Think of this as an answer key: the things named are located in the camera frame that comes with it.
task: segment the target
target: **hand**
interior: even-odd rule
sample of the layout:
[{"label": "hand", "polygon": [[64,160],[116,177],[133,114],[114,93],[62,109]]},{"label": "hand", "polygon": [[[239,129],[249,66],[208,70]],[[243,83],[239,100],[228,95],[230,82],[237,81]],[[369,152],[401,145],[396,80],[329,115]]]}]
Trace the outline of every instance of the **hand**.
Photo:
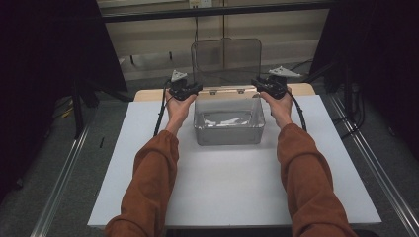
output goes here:
[{"label": "hand", "polygon": [[166,90],[167,112],[169,113],[169,121],[166,125],[166,130],[176,135],[181,128],[184,120],[188,117],[189,106],[195,100],[197,95],[191,95],[185,101],[178,101],[172,98],[169,91]]},{"label": "hand", "polygon": [[271,107],[271,115],[274,117],[277,126],[283,129],[286,125],[293,123],[291,120],[291,107],[293,106],[293,99],[286,93],[282,98],[276,100],[266,92],[261,92],[261,97]]}]

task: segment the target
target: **transparent plastic box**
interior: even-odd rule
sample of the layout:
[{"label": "transparent plastic box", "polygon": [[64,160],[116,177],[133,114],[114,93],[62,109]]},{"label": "transparent plastic box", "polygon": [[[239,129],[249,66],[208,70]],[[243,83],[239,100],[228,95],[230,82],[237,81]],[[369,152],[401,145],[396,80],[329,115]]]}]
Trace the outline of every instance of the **transparent plastic box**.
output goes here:
[{"label": "transparent plastic box", "polygon": [[260,98],[199,100],[194,127],[200,145],[244,145],[261,141],[265,118]]},{"label": "transparent plastic box", "polygon": [[259,77],[258,39],[198,41],[192,45],[194,81],[204,90],[195,101],[194,127],[200,145],[244,145],[261,141],[265,118],[250,86]]}]

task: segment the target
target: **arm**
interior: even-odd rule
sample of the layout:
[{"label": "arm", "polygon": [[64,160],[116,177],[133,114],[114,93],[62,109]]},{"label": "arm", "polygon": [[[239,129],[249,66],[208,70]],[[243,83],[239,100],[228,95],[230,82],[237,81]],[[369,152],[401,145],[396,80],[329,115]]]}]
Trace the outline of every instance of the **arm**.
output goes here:
[{"label": "arm", "polygon": [[196,98],[168,101],[165,130],[151,138],[135,155],[132,180],[126,189],[121,214],[106,226],[107,236],[160,236],[172,193],[179,159],[176,134]]},{"label": "arm", "polygon": [[291,97],[285,95],[275,100],[264,92],[261,97],[269,103],[281,128],[277,155],[293,220],[293,236],[356,236],[333,193],[326,159],[310,135],[291,120]]}]

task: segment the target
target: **black controller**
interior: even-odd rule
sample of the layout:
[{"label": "black controller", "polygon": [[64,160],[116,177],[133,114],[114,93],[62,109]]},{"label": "black controller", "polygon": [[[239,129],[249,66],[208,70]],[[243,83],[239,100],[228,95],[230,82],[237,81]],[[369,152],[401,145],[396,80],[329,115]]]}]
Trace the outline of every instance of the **black controller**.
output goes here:
[{"label": "black controller", "polygon": [[188,80],[182,78],[171,83],[169,93],[178,101],[185,101],[189,96],[195,94],[198,96],[198,92],[203,90],[203,85],[194,83],[188,85]]},{"label": "black controller", "polygon": [[266,92],[273,98],[279,100],[287,92],[287,78],[282,76],[270,75],[268,78],[252,79],[252,85],[258,92]]}]

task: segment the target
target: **orange sleeve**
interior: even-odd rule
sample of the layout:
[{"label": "orange sleeve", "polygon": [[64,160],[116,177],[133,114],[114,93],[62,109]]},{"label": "orange sleeve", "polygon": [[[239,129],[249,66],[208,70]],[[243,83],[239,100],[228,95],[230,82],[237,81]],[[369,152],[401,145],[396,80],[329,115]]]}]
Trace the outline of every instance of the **orange sleeve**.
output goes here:
[{"label": "orange sleeve", "polygon": [[177,174],[178,144],[176,136],[162,130],[137,152],[121,214],[107,224],[107,236],[161,235]]},{"label": "orange sleeve", "polygon": [[329,165],[310,135],[295,124],[287,125],[279,135],[277,155],[293,236],[357,236],[333,193]]}]

